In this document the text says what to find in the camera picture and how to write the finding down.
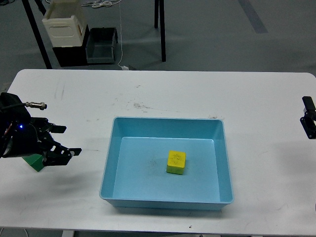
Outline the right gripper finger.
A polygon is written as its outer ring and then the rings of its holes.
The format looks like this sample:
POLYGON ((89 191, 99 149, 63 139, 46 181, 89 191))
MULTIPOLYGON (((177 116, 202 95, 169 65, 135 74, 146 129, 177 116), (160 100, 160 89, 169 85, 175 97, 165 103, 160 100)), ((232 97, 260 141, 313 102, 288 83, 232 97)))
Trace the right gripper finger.
POLYGON ((316 138, 316 107, 310 96, 302 97, 304 108, 304 116, 300 118, 302 127, 309 139, 316 138))

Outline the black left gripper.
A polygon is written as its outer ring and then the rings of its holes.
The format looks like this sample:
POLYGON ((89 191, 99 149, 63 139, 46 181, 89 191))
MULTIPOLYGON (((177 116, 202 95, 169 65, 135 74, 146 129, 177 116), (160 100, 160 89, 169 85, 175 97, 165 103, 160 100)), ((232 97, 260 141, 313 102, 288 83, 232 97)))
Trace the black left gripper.
POLYGON ((31 118, 29 123, 20 122, 8 133, 1 156, 12 158, 40 154, 43 156, 44 166, 67 165, 82 149, 49 142, 52 139, 50 133, 62 134, 66 129, 66 126, 51 123, 47 118, 31 118))

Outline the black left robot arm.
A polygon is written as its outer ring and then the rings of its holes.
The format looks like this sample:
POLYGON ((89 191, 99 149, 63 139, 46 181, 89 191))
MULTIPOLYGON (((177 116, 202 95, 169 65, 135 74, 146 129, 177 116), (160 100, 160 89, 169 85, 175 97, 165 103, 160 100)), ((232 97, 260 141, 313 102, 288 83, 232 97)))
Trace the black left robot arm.
POLYGON ((67 165, 81 148, 67 148, 51 133, 62 134, 66 126, 50 123, 47 118, 32 117, 27 108, 45 110, 44 102, 25 102, 11 93, 0 94, 0 156, 2 158, 40 155, 44 166, 67 165))

